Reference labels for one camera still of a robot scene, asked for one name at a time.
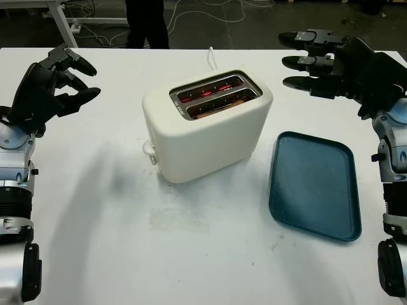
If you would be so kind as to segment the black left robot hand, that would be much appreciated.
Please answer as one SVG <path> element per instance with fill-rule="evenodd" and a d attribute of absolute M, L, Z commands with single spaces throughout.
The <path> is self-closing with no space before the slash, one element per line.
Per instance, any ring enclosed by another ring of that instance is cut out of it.
<path fill-rule="evenodd" d="M 70 68 L 87 76 L 97 74 L 91 63 L 62 44 L 49 51 L 44 60 L 29 66 L 12 106 L 1 107 L 1 121 L 41 138 L 46 131 L 46 122 L 52 117 L 78 112 L 82 105 L 97 97 L 101 89 L 87 87 Z"/>

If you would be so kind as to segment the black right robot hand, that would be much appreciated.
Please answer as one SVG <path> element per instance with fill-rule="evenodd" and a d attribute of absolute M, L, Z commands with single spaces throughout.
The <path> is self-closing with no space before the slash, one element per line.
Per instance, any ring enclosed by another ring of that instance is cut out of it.
<path fill-rule="evenodd" d="M 278 35 L 282 46 L 307 52 L 306 56 L 287 56 L 282 64 L 308 76 L 290 76 L 283 85 L 311 96 L 334 99 L 345 97 L 361 105 L 358 116 L 372 118 L 377 110 L 364 101 L 357 77 L 367 66 L 374 51 L 358 37 L 336 35 L 331 30 L 307 29 Z"/>

